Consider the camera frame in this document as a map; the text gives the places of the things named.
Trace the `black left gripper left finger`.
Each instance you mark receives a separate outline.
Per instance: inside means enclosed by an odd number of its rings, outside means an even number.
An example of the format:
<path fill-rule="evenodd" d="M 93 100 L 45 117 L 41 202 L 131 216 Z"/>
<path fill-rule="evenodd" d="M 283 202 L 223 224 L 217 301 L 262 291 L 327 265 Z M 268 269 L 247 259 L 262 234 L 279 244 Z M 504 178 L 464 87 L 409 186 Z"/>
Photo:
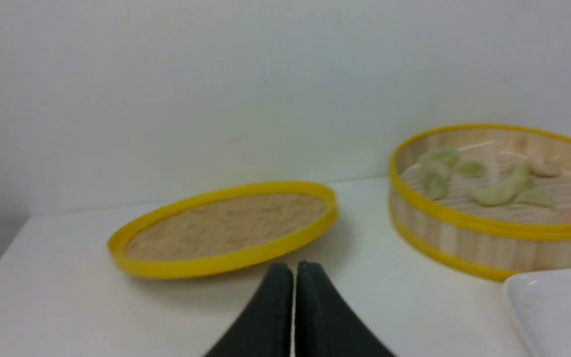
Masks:
<path fill-rule="evenodd" d="M 272 263 L 244 310 L 206 353 L 207 357 L 288 357 L 294 276 Z"/>

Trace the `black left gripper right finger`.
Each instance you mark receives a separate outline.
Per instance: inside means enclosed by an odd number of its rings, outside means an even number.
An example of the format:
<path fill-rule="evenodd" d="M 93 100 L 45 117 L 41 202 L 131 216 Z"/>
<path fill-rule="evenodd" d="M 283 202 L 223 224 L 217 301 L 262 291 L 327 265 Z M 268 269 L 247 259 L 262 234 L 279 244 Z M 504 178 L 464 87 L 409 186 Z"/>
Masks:
<path fill-rule="evenodd" d="M 347 305 L 318 262 L 297 265 L 294 313 L 297 357 L 392 357 Z"/>

